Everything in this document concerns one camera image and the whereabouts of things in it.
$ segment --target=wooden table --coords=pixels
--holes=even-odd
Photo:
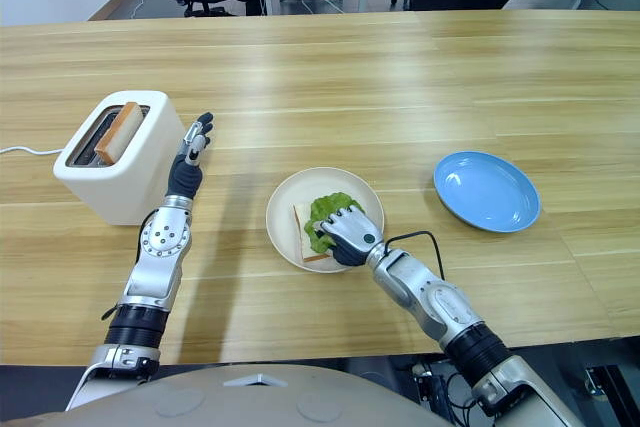
[[[265,206],[298,170],[367,180],[386,234],[433,230],[449,280],[510,346],[640,334],[640,14],[449,12],[112,21],[2,35],[2,146],[62,147],[108,93],[157,89],[217,114],[164,363],[435,352],[366,268],[320,275],[270,245]],[[530,229],[469,227],[440,158],[482,150],[535,182]],[[0,157],[2,362],[85,364],[136,228]],[[422,238],[402,244],[431,267]]]

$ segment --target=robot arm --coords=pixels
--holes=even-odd
[[[202,181],[200,154],[210,142],[212,121],[212,114],[203,114],[187,131],[171,166],[164,202],[141,225],[136,263],[124,292],[103,316],[115,311],[104,344],[94,351],[66,410],[133,388],[157,372],[158,346],[191,246],[191,207]]]
[[[488,416],[500,414],[502,425],[581,425],[524,359],[487,327],[463,292],[408,252],[389,251],[379,229],[357,207],[340,209],[315,226],[334,240],[338,262],[368,265],[376,283],[438,341]]]

